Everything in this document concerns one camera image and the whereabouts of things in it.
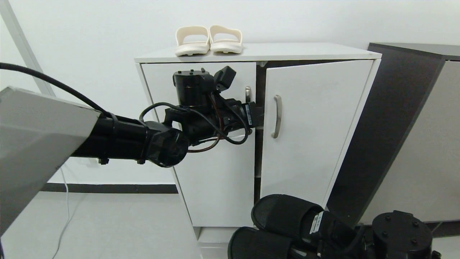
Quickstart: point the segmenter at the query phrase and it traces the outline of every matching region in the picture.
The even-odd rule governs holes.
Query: robotic arm
[[[103,165],[109,159],[133,159],[170,167],[187,153],[207,151],[220,140],[243,144],[261,118],[254,102],[220,96],[236,74],[228,66],[214,76],[204,69],[174,73],[179,105],[153,104],[139,119],[107,112],[71,87],[27,67],[0,63],[0,69],[40,78],[91,107],[18,88],[0,91],[0,236],[70,156],[98,158]],[[144,121],[144,115],[158,106],[169,107],[165,121]],[[181,130],[173,128],[173,122]],[[241,141],[227,136],[239,129],[245,130]],[[208,141],[214,143],[189,150]]]
[[[174,166],[187,153],[204,152],[221,139],[232,144],[243,144],[251,128],[259,125],[260,110],[254,102],[241,103],[224,99],[220,93],[228,89],[236,75],[229,66],[214,76],[203,68],[200,71],[178,71],[173,75],[179,106],[157,103],[145,109],[139,120],[115,116],[101,116],[88,139],[72,154],[74,157],[99,158],[101,164],[110,158],[134,159],[139,164],[146,160],[161,167]],[[168,106],[163,123],[147,121],[144,115],[155,107]],[[178,122],[182,130],[172,127]],[[230,139],[228,133],[244,129],[241,141]],[[189,150],[207,141],[208,148]]]

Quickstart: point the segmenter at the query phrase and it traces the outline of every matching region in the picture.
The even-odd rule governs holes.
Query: open cabinet door
[[[326,205],[373,62],[267,69],[261,197],[288,194]]]

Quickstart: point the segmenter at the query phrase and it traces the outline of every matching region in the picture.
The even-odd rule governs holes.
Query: cabinet top
[[[181,56],[175,47],[137,57],[136,63],[235,62],[270,60],[380,59],[382,54],[334,43],[244,43],[241,54],[208,52],[204,55]]]

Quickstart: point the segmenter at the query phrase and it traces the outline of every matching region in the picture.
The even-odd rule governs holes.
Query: white cabinet
[[[265,109],[263,138],[257,143],[255,134],[239,146],[221,141],[174,167],[193,226],[251,226],[250,211],[259,194],[290,194],[326,205],[380,57],[331,43],[267,43],[245,44],[239,55],[176,57],[169,48],[136,58],[151,102],[178,103],[172,78],[178,70],[203,67],[214,74],[229,65],[237,74],[222,95],[244,102],[250,86],[251,99],[257,92],[256,105]],[[282,100],[281,110],[275,95]],[[279,134],[273,138],[277,113]],[[162,122],[164,108],[156,114]],[[262,145],[261,152],[255,145]],[[256,161],[261,161],[260,182],[254,180],[260,168]]]
[[[261,196],[283,193],[326,205],[373,62],[267,69]]]
[[[205,68],[212,75],[225,66],[236,71],[231,87],[222,97],[245,100],[247,86],[253,89],[255,99],[256,63],[171,63],[142,64],[146,82],[154,103],[169,102],[178,105],[173,73]],[[156,108],[160,122],[164,121],[164,107]],[[235,140],[241,140],[244,130],[231,132]],[[204,143],[192,149],[201,149]],[[209,152],[189,153],[174,167],[184,200],[194,226],[238,227],[252,226],[250,212],[254,202],[254,134],[243,145],[227,141]]]

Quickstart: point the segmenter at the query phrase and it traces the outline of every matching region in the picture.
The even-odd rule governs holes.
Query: cabinet door
[[[174,72],[199,70],[203,67],[214,74],[226,65],[236,71],[236,77],[231,87],[222,92],[222,96],[244,102],[245,88],[250,86],[251,100],[255,100],[254,62],[143,64],[142,69],[152,101],[177,105],[178,98],[172,78]],[[164,110],[164,107],[156,110],[160,122],[164,120]],[[239,130],[229,135],[240,140],[243,134],[244,130]],[[251,134],[243,145],[220,141],[212,150],[187,154],[174,167],[194,226],[252,226],[250,212],[254,200],[254,139],[254,134]],[[210,144],[191,148],[201,149]]]
[[[372,63],[354,60],[267,69],[261,197],[288,194],[326,205]],[[272,136],[275,95],[282,100],[277,138]]]

